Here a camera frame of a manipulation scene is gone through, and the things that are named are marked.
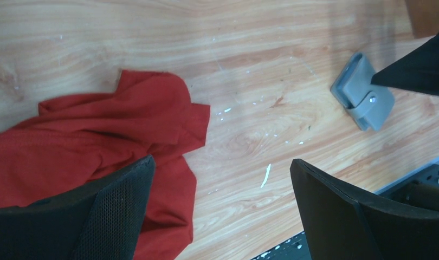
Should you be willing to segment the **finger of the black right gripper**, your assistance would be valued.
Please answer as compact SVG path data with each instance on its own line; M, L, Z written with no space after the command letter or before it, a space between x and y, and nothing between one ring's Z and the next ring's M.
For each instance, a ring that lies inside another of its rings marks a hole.
M371 83L439 96L439 32L422 46L375 73Z

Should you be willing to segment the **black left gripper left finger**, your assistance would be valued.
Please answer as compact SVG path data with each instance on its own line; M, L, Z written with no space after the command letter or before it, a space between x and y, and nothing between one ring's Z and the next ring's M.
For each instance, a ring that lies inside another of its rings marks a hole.
M25 207L0 209L0 259L132 259L155 172L146 156Z

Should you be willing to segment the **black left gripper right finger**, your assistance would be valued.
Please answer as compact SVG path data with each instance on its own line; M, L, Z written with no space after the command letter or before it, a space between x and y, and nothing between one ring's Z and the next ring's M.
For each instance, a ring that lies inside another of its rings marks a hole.
M380 193L302 159L290 175L312 259L439 259L439 165Z

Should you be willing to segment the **grey card holder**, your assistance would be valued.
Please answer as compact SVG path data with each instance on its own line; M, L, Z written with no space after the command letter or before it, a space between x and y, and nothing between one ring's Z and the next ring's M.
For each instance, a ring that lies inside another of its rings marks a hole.
M351 56L330 88L333 96L362 131L369 128L379 131L395 104L395 98L387 87L371 83L375 73L369 59L357 52Z

